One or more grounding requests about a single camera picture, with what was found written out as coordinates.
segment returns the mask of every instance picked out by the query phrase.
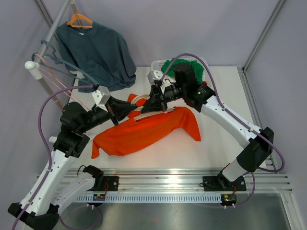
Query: table surface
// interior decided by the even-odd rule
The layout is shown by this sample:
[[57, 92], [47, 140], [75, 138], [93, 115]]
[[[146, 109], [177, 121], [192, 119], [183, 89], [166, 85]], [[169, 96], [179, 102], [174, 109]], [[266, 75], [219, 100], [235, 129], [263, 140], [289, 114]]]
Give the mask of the table surface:
[[[248, 103], [236, 67], [210, 67], [217, 90], [222, 100], [234, 111], [248, 121], [252, 121]], [[130, 93], [149, 94], [150, 84], [147, 75], [150, 67], [140, 67], [136, 71], [136, 82], [130, 87], [120, 91], [111, 92], [111, 95], [120, 100], [127, 100]], [[212, 86], [205, 76], [208, 86]], [[82, 103], [88, 108], [94, 105], [90, 93], [81, 93], [74, 90]], [[186, 106], [182, 99], [168, 103], [168, 107]], [[72, 168], [80, 165], [94, 165], [105, 169], [192, 169], [208, 168], [219, 169], [233, 161], [242, 151], [237, 141], [212, 119], [192, 109], [201, 134], [201, 142], [196, 142], [183, 129], [174, 130], [158, 142], [127, 156], [109, 156], [100, 149], [100, 156], [91, 159], [92, 141], [85, 147], [82, 155]], [[91, 140], [99, 133], [111, 128], [113, 123], [107, 121], [102, 125], [88, 131], [86, 134]]]

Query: orange cloth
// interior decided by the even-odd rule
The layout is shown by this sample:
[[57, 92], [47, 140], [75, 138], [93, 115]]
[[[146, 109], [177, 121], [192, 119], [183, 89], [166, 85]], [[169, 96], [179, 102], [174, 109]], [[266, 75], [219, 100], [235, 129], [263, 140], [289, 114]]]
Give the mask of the orange cloth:
[[131, 118], [98, 134], [93, 139], [92, 159], [99, 156], [99, 148], [108, 155], [124, 156], [134, 153], [177, 128], [183, 128], [194, 140], [201, 141], [194, 114], [186, 107], [176, 107], [166, 114], [152, 115], [136, 121]]

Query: white basket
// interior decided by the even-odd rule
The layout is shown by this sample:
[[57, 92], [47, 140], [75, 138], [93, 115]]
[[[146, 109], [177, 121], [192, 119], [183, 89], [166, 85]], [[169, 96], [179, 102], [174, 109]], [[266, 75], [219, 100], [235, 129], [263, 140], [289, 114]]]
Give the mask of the white basket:
[[[194, 57], [186, 57], [186, 58], [179, 58], [179, 59], [185, 59], [185, 60], [187, 60], [187, 61], [197, 61], [199, 64], [201, 64], [200, 63], [200, 61], [198, 61], [196, 58], [194, 58]], [[201, 58], [203, 61], [204, 61], [204, 63], [208, 66], [208, 64], [207, 64], [207, 62], [206, 62], [206, 60], [204, 59], [204, 58]], [[167, 61], [167, 60], [159, 60], [159, 61], [154, 61], [154, 62], [152, 62], [152, 65], [151, 65], [151, 71], [154, 71], [154, 70], [159, 70], [159, 71], [161, 71], [161, 67], [164, 65], [164, 63]], [[207, 73], [207, 71], [206, 71], [206, 69], [204, 68], [204, 70], [203, 70], [203, 73], [202, 73], [202, 81], [207, 81], [206, 79], [209, 79], [209, 76], [208, 76], [208, 73]]]

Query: gray wall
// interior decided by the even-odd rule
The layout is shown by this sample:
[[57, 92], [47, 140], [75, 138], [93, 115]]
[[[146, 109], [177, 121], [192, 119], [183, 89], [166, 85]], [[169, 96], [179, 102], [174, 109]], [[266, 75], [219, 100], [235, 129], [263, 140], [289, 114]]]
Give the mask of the gray wall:
[[296, 200], [307, 225], [307, 1], [287, 1], [248, 79], [265, 126], [275, 131]]
[[[197, 54], [243, 65], [278, 0], [75, 0], [79, 13], [122, 33], [137, 66]], [[62, 0], [44, 0], [55, 15]]]
[[[10, 203], [30, 191], [47, 162], [37, 117], [47, 94], [24, 68], [48, 28], [32, 0], [5, 0], [0, 7], [0, 229], [10, 229]], [[56, 135], [60, 109], [52, 102], [43, 114], [46, 137]]]

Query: purple hose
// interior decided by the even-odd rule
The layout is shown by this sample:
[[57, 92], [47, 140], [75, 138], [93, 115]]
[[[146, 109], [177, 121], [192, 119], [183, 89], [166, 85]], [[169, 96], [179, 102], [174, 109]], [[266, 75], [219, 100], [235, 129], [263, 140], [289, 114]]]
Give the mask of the purple hose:
[[[79, 209], [82, 208], [82, 207], [87, 207], [87, 206], [80, 206], [80, 207], [76, 208], [75, 210], [73, 210], [73, 212], [79, 210]], [[94, 223], [92, 226], [90, 226], [89, 228], [84, 229], [84, 230], [92, 230], [92, 229], [98, 224], [98, 222], [101, 220], [101, 212], [100, 212], [99, 208], [97, 208], [97, 207], [94, 207], [94, 208], [95, 208], [95, 210], [96, 210], [96, 212], [97, 212], [96, 221], [95, 221], [95, 223]], [[59, 221], [60, 221], [61, 224], [62, 224], [64, 227], [66, 227], [67, 229], [70, 229], [70, 230], [78, 230], [78, 229], [74, 229], [74, 228], [69, 227], [68, 225], [66, 225], [61, 217], [59, 218]]]
[[[48, 103], [48, 101], [51, 100], [51, 98], [53, 98], [55, 95], [58, 95], [59, 93], [61, 92], [64, 92], [64, 91], [68, 91], [68, 90], [74, 90], [74, 89], [88, 89], [88, 88], [92, 88], [93, 86], [92, 85], [83, 85], [83, 86], [73, 86], [73, 87], [68, 87], [68, 88], [65, 88], [65, 89], [62, 89], [62, 90], [59, 90], [57, 92], [54, 92], [53, 94], [51, 94], [45, 101], [44, 103], [42, 104], [42, 107], [40, 108], [39, 110], [39, 114], [38, 114], [38, 132], [40, 134], [40, 137], [42, 138], [43, 140], [43, 143], [46, 147], [46, 150], [47, 150], [47, 154], [48, 154], [48, 171], [45, 172], [45, 175], [42, 179], [42, 181], [39, 183], [37, 189], [33, 192], [31, 198], [29, 199], [29, 203], [31, 203], [36, 194], [38, 193], [38, 191], [40, 190], [40, 188], [43, 186], [48, 174], [49, 174], [49, 170], [51, 169], [51, 166], [52, 166], [52, 157], [51, 157], [51, 151], [49, 149], [49, 146], [48, 146], [48, 143], [44, 137], [44, 134], [43, 134], [43, 131], [42, 131], [42, 114], [43, 114], [43, 111], [44, 111], [44, 108], [46, 106], [46, 104]], [[18, 223], [18, 221], [20, 220], [21, 216], [24, 214], [24, 212], [26, 211], [26, 209], [29, 207], [30, 204], [27, 204], [23, 209], [22, 211], [20, 212], [20, 214], [18, 215], [18, 217], [16, 218], [13, 226], [12, 226], [12, 230], [15, 230], [16, 228], [16, 225]]]
[[[191, 56], [191, 57], [194, 57], [196, 58], [206, 69], [206, 71], [208, 72], [208, 75], [209, 75], [209, 78], [212, 82], [212, 86], [213, 86], [213, 89], [215, 91], [215, 96], [216, 96], [216, 99], [217, 101], [219, 102], [220, 106], [228, 113], [230, 114], [237, 122], [239, 122], [241, 125], [243, 125], [245, 128], [247, 128], [248, 130], [250, 130], [251, 128], [245, 124], [243, 121], [240, 120], [240, 118], [238, 118], [236, 115], [234, 115], [230, 110], [228, 110], [227, 108], [225, 108], [224, 104], [222, 103], [221, 99], [220, 99], [220, 96], [217, 92], [217, 88], [216, 88], [216, 85], [215, 85], [215, 82], [214, 82], [214, 79], [213, 79], [213, 76], [208, 68], [208, 66], [206, 65], [206, 63], [201, 59], [199, 58], [198, 56], [194, 55], [194, 54], [189, 54], [189, 53], [184, 53], [184, 54], [180, 54], [178, 55], [177, 57], [175, 57], [171, 63], [168, 65], [168, 67], [166, 68], [165, 72], [163, 73], [163, 76], [162, 78], [160, 79], [160, 81], [162, 81], [166, 74], [168, 73], [169, 69], [172, 67], [172, 65], [174, 64], [174, 62], [182, 57], [182, 56]], [[284, 161], [284, 157], [282, 155], [282, 153], [279, 151], [279, 149], [273, 144], [271, 143], [269, 140], [267, 140], [263, 135], [261, 135], [260, 133], [256, 132], [255, 130], [252, 130], [251, 131], [253, 134], [257, 135], [258, 137], [260, 137], [262, 140], [264, 140], [266, 143], [268, 143], [278, 154], [278, 156], [280, 157], [281, 161], [282, 161], [282, 165], [280, 166], [279, 169], [277, 170], [269, 170], [269, 169], [264, 169], [264, 168], [261, 168], [259, 167], [259, 169], [263, 170], [263, 171], [266, 171], [266, 172], [269, 172], [269, 173], [278, 173], [280, 171], [282, 171], [284, 169], [284, 166], [285, 166], [285, 161]]]

